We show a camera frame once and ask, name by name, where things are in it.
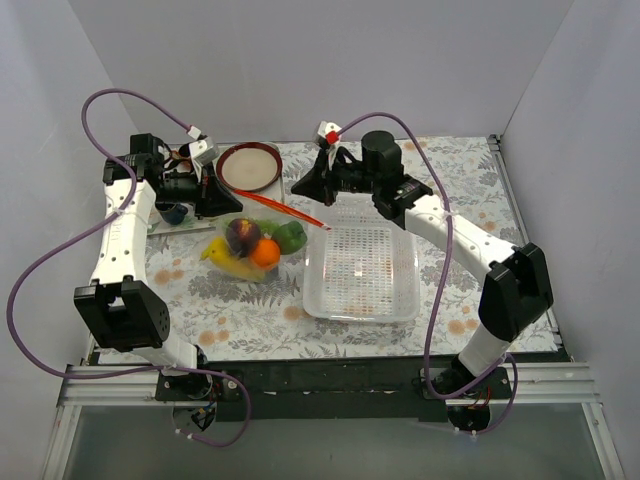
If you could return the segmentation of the white perforated plastic basket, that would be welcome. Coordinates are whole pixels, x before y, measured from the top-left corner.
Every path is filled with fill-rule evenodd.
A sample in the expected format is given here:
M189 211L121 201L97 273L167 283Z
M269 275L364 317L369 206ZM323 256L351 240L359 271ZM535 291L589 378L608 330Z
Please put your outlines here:
M406 322L420 311L415 237L384 219L371 198L346 194L311 216L331 230L311 233L302 299L314 317L368 323Z

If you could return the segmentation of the orange fake fruit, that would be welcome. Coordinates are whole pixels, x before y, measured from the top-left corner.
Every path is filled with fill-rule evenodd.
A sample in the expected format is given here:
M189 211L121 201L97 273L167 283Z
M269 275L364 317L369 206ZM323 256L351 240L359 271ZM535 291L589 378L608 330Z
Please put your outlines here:
M270 238L260 239L249 254L249 260L258 268L270 271L276 267L281 258L279 245Z

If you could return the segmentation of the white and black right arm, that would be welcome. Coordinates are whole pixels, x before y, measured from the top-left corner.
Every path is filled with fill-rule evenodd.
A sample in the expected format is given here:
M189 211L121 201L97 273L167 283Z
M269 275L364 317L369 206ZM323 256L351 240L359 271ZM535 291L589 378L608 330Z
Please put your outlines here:
M544 252L533 243L518 247L453 213L442 188L432 190L406 173L401 148L387 131L366 133L360 157L340 145L334 130L314 142L316 160L294 194L325 206L340 193L368 194L383 218L441 249L447 262L456 261L481 284L475 333L447 369L425 381L434 397L479 395L513 342L553 304Z

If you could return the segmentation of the clear zip top bag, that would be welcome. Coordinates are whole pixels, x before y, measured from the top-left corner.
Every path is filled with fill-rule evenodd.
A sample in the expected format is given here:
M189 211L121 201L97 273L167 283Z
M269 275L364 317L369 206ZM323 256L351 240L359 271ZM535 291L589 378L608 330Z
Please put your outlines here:
M196 248L197 259L234 279L261 283L306 247L311 233L331 230L325 222L256 193L233 192L243 210L216 220L213 235Z

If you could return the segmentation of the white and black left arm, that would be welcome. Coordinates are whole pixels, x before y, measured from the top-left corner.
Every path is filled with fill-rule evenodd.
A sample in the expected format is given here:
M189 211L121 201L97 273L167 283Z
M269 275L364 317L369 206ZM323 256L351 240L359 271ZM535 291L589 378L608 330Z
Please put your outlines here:
M212 399L217 381L202 367L202 349L172 330L167 304L149 286L145 251L155 207L190 205L197 217L241 211L218 180L219 155L207 136L186 144L191 168L180 171L170 148L151 134L130 138L130 151L108 159L103 169L106 217L96 267L88 285L74 291L74 304L97 344L132 353L160 367L169 387L193 400Z

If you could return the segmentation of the dark blue ceramic cup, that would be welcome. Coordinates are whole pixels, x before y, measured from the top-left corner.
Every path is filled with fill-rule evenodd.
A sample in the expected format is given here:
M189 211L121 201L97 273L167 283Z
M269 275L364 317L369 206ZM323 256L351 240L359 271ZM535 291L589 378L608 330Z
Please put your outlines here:
M185 205L179 203L160 202L155 204L155 208L161 219L171 226L180 225L189 212Z

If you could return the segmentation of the floral serving tray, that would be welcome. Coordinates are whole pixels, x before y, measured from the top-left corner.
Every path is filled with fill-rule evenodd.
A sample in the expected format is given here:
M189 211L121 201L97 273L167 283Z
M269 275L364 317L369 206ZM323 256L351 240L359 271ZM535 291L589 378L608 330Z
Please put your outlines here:
M280 152L280 149L278 148L278 146L275 143L270 143L270 142L263 142L263 143L269 143L269 144L275 145L276 148ZM260 191L260 192L257 192L257 193L251 193L251 194L255 194L255 195L258 195L258 196L261 196L261 197L264 197L264 198L269 198L271 200L275 200L275 201L280 202L280 203L285 203L285 191L284 191L284 183L283 183L283 179L282 179L282 173L281 173L280 178L274 184L272 184L270 187L264 189L263 191ZM235 193L236 190L231 190L229 188L227 188L227 189L243 204L243 211L242 211L243 214L257 211L262 207L262 204L260 204L257 201L254 201L254 200L249 199L249 198L247 198L245 196L242 196L242 195L237 195ZM224 215L224 216L218 216L218 217L213 217L213 218L198 219L196 217L195 213L194 213L193 208L191 206L187 206L187 208L188 208L189 212L188 212L186 218L184 219L184 221L180 225L177 225L177 226L171 226L171 225L165 223L161 219L158 211L156 209L154 209L151 212L150 217L149 217L148 235L149 236L153 236L153 235L168 234L168 233L181 232L181 231L204 230L204 229L208 229L208 228L213 228L214 227L214 223L217 220L221 220L221 219L224 219L224 218L230 218L231 217L231 214L227 214L227 215Z

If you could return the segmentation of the brown ceramic cup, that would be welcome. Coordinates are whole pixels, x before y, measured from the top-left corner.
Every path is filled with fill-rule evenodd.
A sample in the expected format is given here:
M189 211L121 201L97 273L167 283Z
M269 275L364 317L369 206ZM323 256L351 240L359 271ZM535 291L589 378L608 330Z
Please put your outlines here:
M182 167L187 171L193 170L191 157L188 155L188 151L184 148L172 150L169 158L164 164L165 171L177 170L179 167Z

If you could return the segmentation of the green fake bell pepper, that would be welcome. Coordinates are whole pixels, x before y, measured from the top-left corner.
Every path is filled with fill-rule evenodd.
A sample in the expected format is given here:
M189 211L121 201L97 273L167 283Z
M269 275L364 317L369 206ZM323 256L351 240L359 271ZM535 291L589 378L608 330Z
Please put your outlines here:
M307 235L298 221L281 225L271 235L282 255L291 255L301 250L307 243Z

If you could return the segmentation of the red rimmed beige plate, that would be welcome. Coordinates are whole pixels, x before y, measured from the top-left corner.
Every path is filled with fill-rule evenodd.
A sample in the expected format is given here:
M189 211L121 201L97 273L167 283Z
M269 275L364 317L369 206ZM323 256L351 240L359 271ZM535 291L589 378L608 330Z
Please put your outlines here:
M245 142L227 148L217 160L218 179L231 190L257 193L281 176L282 158L275 145Z

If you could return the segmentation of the yellow fake banana bunch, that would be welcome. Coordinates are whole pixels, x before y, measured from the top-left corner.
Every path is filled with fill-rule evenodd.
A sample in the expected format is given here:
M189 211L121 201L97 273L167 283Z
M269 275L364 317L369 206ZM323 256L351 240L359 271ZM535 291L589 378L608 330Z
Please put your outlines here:
M222 272L249 282L262 282L265 272L236 257L224 237L214 238L200 254L200 260L209 260Z

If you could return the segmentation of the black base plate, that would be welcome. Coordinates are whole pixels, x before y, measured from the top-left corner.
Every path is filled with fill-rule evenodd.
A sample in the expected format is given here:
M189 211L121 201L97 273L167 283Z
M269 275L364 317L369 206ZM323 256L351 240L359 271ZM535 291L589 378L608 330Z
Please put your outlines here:
M252 420L406 418L447 422L444 401L430 398L424 382L421 356L364 357L209 362L204 366L239 380L249 392ZM210 400L205 380L195 376L159 375L155 400L195 406ZM212 378L216 419L245 419L239 387ZM507 400L511 387L505 368L499 367L471 391L490 390L490 400Z

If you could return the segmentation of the aluminium frame rail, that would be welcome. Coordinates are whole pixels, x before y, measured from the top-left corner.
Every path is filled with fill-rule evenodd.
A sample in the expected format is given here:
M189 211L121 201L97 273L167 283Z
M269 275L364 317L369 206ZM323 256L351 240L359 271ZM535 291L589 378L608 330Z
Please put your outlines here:
M400 393L420 384L422 363L417 357L356 360L231 362L219 369L239 379L253 399L265 393ZM586 363L520 363L505 366L487 380L491 399L504 403L511 388L523 404L594 403L600 394ZM185 405L193 398L174 380L145 371L99 380L66 380L60 406L144 405L154 402Z

